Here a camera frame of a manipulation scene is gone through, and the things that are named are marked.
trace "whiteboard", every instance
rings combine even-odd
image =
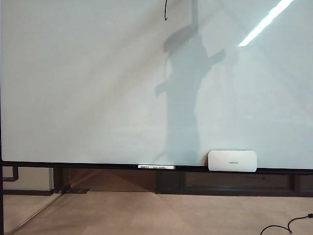
[[[2,159],[313,169],[313,1],[2,0]]]

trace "whiteboard stand leg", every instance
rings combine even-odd
[[[1,175],[1,178],[3,177],[3,174],[2,174],[2,162],[0,163],[0,175]],[[4,235],[4,210],[3,210],[3,180],[1,182],[1,185],[0,185],[0,200],[1,200],[1,208],[0,208],[0,216],[1,216],[1,221],[0,221],[0,224],[1,224],[1,227],[0,227],[0,235]]]

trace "power cord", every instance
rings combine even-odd
[[[291,229],[290,229],[290,223],[293,222],[294,220],[297,220],[297,219],[305,219],[305,218],[313,218],[313,213],[308,214],[307,216],[304,216],[304,217],[298,217],[298,218],[292,219],[291,221],[289,221],[287,228],[286,228],[286,227],[283,227],[283,226],[280,226],[280,225],[269,225],[269,226],[265,227],[265,228],[261,231],[260,235],[262,235],[262,233],[263,233],[266,229],[271,228],[271,227],[278,227],[278,228],[286,229],[287,231],[289,231],[290,233],[292,233],[292,231],[291,231]]]

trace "floor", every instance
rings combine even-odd
[[[20,213],[27,203],[5,206]],[[313,212],[313,198],[157,195],[151,192],[65,194],[14,235],[258,235],[267,225]],[[311,235],[313,219],[292,223]],[[271,228],[264,235],[286,235]]]
[[[51,196],[4,195],[4,230],[12,231],[24,221],[52,202],[59,194]]]

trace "marker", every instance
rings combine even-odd
[[[140,169],[165,169],[165,170],[175,170],[174,165],[138,165]]]

